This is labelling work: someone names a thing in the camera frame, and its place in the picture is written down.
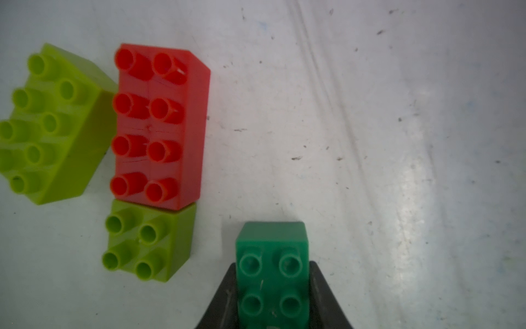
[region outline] dark green lego brick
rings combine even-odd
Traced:
[[[302,222],[248,222],[236,240],[241,329],[305,329],[309,242]]]
[[[106,218],[104,267],[135,273],[141,280],[168,281],[190,257],[196,209],[195,203],[169,211],[114,200]]]
[[[92,62],[50,44],[0,121],[0,173],[36,204],[81,195],[116,133],[113,82]]]

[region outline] lime green stud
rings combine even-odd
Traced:
[[[38,112],[44,107],[44,95],[32,88],[17,88],[11,95],[11,100],[25,112]]]
[[[139,279],[147,281],[159,273],[163,267],[164,261],[160,252],[153,250],[135,264],[135,274]]]
[[[64,113],[43,113],[40,118],[42,131],[51,136],[65,136],[70,132],[70,120]]]
[[[59,73],[59,65],[54,58],[44,54],[33,54],[27,60],[29,72],[41,80],[53,80]]]
[[[128,264],[133,257],[133,251],[126,241],[108,249],[102,255],[102,264],[110,271],[115,271]]]
[[[139,228],[139,239],[145,245],[159,242],[168,233],[165,220],[162,216],[155,217]]]
[[[24,149],[24,155],[29,164],[45,166],[53,163],[55,151],[51,144],[29,143]]]
[[[19,173],[9,181],[11,190],[17,194],[28,194],[40,189],[40,178],[36,173]]]
[[[5,142],[24,142],[29,139],[29,127],[22,120],[0,122],[0,140]]]
[[[86,98],[86,87],[74,79],[62,79],[56,86],[58,98],[66,103],[79,104]]]
[[[137,226],[137,219],[130,209],[111,213],[106,217],[106,229],[111,235],[122,234]]]

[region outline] red lego brick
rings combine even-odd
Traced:
[[[110,188],[119,200],[179,210],[199,199],[210,69],[191,52],[122,44]]]

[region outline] toy block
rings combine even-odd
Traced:
[[[116,131],[117,85],[92,62],[50,44],[0,121],[0,173],[36,204],[81,195]]]
[[[115,64],[115,198],[170,210],[197,201],[210,70],[186,50],[129,44]]]
[[[309,242],[302,222],[248,222],[236,240],[240,328],[306,329]]]
[[[106,218],[110,271],[135,273],[141,280],[168,281],[190,257],[196,204],[174,212],[114,200]]]

